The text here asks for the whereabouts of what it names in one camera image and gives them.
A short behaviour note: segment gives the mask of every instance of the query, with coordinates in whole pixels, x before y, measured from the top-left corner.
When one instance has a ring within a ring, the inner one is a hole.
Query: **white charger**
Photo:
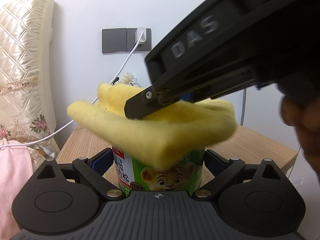
[[[143,44],[146,42],[147,40],[147,28],[144,28],[144,27],[138,27],[137,30],[136,30],[136,38],[135,38],[135,42],[137,43],[138,42],[138,39],[140,37],[140,34],[141,32],[143,32],[143,35],[142,35],[142,38],[139,42],[139,45]]]

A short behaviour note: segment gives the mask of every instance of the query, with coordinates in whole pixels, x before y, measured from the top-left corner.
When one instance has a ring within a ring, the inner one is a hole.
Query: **red label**
[[[119,150],[117,148],[114,148],[114,147],[112,148],[112,151],[113,151],[114,154],[116,154],[119,157],[121,157],[122,159],[124,159],[124,152],[123,151],[121,151],[121,150]]]

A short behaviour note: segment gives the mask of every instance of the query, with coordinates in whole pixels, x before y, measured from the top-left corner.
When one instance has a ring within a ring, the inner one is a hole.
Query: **green can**
[[[119,185],[128,196],[132,190],[186,190],[191,195],[201,184],[205,150],[194,150],[165,171],[148,167],[123,151],[112,148]]]

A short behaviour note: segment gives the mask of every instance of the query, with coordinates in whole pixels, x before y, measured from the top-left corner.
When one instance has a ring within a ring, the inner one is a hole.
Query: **wooden table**
[[[91,158],[106,147],[111,147],[111,145],[78,124],[63,146],[57,161],[58,163],[71,163],[74,159],[82,156]],[[285,174],[294,165],[298,155],[296,151],[289,147],[240,125],[229,140],[208,148],[226,159],[238,157],[250,164],[259,164],[262,159],[270,158]],[[103,177],[118,187],[114,164]],[[204,167],[202,184],[207,183],[212,178],[213,175]]]

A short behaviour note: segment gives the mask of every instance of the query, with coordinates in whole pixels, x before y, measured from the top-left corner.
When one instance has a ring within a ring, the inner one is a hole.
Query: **white lettering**
[[[171,50],[173,52],[173,55],[175,58],[178,58],[178,57],[181,57],[184,52],[186,51],[185,48],[184,48],[184,45],[181,41],[177,42],[176,44],[174,44],[172,47],[171,47]]]
[[[201,36],[195,31],[190,31],[187,33],[188,48],[193,47],[195,42],[198,42],[201,40],[202,40]]]
[[[207,30],[204,34],[211,33],[211,32],[215,31],[215,30],[219,27],[219,22],[218,22],[218,21],[209,21],[211,18],[212,18],[212,15],[204,18],[204,19],[200,22],[201,28],[210,27],[210,29]]]

